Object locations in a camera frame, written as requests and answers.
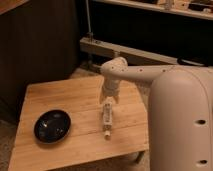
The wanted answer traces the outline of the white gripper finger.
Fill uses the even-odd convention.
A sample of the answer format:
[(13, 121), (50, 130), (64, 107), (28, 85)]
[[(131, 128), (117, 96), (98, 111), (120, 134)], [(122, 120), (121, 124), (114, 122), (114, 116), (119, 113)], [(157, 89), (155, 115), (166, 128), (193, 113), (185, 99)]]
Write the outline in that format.
[(104, 101), (105, 101), (105, 96), (101, 94), (99, 96), (99, 104), (102, 104)]
[(113, 99), (114, 99), (114, 101), (115, 101), (116, 104), (119, 103), (119, 95), (114, 95)]

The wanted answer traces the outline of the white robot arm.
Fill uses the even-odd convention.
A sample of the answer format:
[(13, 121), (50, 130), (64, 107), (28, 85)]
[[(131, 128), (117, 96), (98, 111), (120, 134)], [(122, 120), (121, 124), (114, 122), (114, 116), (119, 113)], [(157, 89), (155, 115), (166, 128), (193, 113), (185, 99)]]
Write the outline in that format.
[(120, 82), (148, 85), (150, 171), (213, 171), (213, 67), (102, 64), (101, 100), (119, 98)]

